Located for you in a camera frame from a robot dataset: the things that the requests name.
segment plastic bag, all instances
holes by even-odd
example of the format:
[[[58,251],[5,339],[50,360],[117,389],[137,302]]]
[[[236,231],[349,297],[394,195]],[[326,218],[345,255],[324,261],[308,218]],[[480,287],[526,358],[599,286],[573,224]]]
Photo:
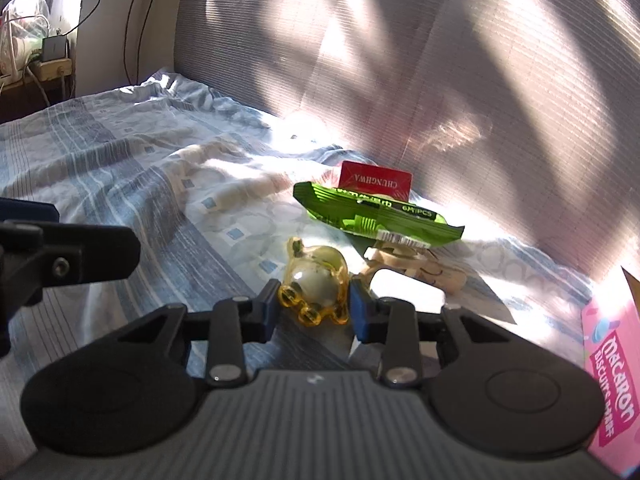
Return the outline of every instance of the plastic bag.
[[[11,0],[2,12],[0,72],[20,77],[34,50],[49,35],[49,7],[45,0]]]

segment red box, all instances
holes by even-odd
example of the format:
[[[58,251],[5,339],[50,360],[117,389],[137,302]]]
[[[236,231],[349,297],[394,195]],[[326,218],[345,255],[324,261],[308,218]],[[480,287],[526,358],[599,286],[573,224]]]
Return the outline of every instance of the red box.
[[[409,202],[411,180],[411,173],[406,171],[345,160],[342,167],[336,168],[332,186],[362,193],[388,195],[396,200]]]

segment blue and white bedsheet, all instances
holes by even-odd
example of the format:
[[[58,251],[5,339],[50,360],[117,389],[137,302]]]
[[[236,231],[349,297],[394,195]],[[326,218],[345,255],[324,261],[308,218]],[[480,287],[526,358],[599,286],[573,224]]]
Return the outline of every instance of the blue and white bedsheet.
[[[63,222],[130,226],[143,245],[128,280],[46,290],[42,304],[12,321],[13,350],[0,362],[0,475],[34,450],[18,398],[53,360],[164,303],[205,310],[257,292],[281,277],[291,235],[339,248],[358,272],[363,261],[350,240],[291,197],[293,183],[320,179],[345,158],[365,160],[314,138],[311,127],[166,72],[0,126],[2,196],[52,202]],[[449,301],[582,364],[589,280],[481,219],[438,253],[472,274]],[[254,369],[358,366],[348,360],[351,339],[348,328],[310,332],[284,316],[272,342],[247,346],[247,361]],[[196,348],[191,372],[202,358]]]

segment wall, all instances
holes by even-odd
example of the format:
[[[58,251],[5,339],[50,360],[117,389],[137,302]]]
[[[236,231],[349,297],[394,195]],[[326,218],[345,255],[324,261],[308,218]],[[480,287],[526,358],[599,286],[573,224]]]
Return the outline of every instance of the wall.
[[[51,21],[64,33],[78,24],[97,0],[52,0]],[[76,95],[127,85],[123,64],[124,30],[131,0],[101,0],[94,14],[69,36],[76,58]],[[135,78],[136,47],[149,0],[136,0],[129,23],[127,67]],[[162,66],[173,66],[179,0],[155,0],[141,47],[140,81]]]

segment yellow plastic bear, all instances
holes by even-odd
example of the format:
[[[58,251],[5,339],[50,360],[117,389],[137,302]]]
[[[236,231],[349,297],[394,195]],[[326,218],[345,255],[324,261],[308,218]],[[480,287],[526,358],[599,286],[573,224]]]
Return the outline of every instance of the yellow plastic bear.
[[[338,325],[349,321],[349,271],[339,250],[320,245],[306,248],[300,238],[287,241],[289,262],[278,289],[282,306],[298,311],[305,326],[329,316]]]

